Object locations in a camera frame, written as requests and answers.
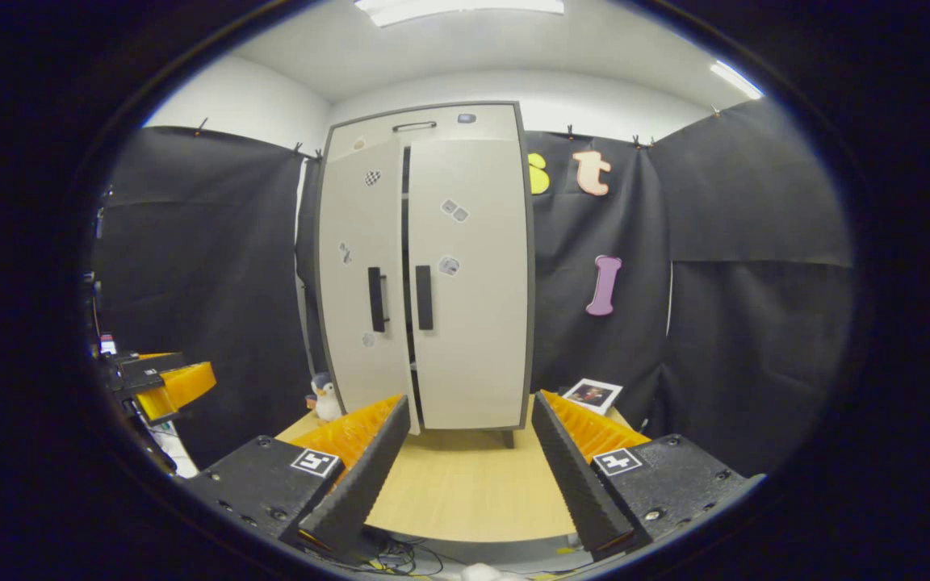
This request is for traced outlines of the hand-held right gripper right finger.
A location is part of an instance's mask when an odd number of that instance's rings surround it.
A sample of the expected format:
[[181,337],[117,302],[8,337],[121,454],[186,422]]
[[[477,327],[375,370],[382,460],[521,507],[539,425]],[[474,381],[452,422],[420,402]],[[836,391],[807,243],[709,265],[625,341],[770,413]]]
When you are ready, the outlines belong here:
[[693,439],[651,439],[576,402],[539,392],[531,424],[584,551],[594,560],[674,540],[763,481]]

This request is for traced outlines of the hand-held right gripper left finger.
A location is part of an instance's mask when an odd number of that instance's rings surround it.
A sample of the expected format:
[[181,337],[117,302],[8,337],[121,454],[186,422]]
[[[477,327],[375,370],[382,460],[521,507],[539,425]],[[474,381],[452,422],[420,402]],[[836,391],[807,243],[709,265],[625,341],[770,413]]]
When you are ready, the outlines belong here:
[[273,543],[350,560],[411,426],[395,395],[291,441],[261,435],[188,481],[233,525]]

